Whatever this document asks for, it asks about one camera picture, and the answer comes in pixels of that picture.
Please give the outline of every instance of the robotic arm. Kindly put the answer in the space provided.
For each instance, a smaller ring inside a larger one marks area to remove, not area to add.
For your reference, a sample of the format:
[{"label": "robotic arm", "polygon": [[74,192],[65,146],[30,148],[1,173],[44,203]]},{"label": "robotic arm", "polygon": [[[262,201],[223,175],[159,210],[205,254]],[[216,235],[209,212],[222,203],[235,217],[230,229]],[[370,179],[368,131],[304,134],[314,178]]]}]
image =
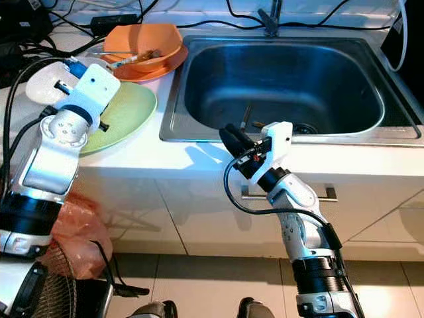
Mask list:
[{"label": "robotic arm", "polygon": [[100,126],[100,114],[121,83],[97,64],[86,68],[75,59],[64,67],[80,80],[58,112],[41,120],[32,146],[7,189],[0,210],[0,317],[30,317],[46,269],[34,261],[50,244],[50,231],[78,170],[88,134]]},{"label": "robotic arm", "polygon": [[[231,202],[244,212],[277,214],[297,284],[300,316],[363,318],[346,276],[341,243],[319,211],[317,194],[296,175],[280,167],[291,144],[292,128],[287,122],[270,124],[262,129],[262,139],[258,142],[233,125],[221,129],[221,139],[235,157],[225,170],[225,190]],[[235,200],[228,187],[232,167],[268,193],[273,209],[250,210]]]}]

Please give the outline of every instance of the faucet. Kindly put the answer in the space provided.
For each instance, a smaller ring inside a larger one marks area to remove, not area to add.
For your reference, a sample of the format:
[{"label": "faucet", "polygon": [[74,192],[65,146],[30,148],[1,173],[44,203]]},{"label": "faucet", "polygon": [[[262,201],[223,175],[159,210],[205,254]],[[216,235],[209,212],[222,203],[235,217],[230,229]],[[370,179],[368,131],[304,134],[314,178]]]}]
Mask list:
[{"label": "faucet", "polygon": [[262,9],[258,10],[260,19],[265,25],[265,36],[270,38],[275,38],[278,36],[278,22],[280,21],[282,5],[283,0],[272,0],[270,15],[267,15],[266,12]]}]

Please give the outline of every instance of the fan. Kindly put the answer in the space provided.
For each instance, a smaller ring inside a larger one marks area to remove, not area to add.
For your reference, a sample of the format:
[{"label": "fan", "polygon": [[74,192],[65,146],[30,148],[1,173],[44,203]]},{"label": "fan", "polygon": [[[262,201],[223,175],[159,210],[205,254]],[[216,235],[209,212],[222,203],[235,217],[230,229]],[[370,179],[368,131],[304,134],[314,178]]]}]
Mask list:
[{"label": "fan", "polygon": [[74,271],[58,242],[52,240],[38,261],[47,267],[48,274],[32,318],[75,318]]}]

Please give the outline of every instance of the cabinet handle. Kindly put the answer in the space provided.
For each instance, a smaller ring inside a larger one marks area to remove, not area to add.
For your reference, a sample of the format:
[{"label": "cabinet handle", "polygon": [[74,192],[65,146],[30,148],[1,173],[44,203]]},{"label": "cabinet handle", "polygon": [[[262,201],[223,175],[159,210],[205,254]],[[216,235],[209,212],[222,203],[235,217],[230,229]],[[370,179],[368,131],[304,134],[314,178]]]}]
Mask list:
[{"label": "cabinet handle", "polygon": [[[336,189],[334,187],[325,187],[325,192],[327,196],[318,197],[320,202],[338,202]],[[250,194],[249,186],[241,186],[241,199],[242,200],[266,200],[266,195],[264,194]]]}]

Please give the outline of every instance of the stainless steel sink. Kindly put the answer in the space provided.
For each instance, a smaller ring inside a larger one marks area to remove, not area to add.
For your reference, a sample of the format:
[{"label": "stainless steel sink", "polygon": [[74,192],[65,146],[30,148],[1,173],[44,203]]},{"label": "stainless steel sink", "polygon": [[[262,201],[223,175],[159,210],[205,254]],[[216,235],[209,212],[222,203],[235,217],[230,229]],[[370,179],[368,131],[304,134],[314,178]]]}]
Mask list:
[{"label": "stainless steel sink", "polygon": [[424,144],[422,126],[367,43],[346,38],[187,36],[160,137],[219,141],[228,123],[258,137],[274,121],[293,142]]}]

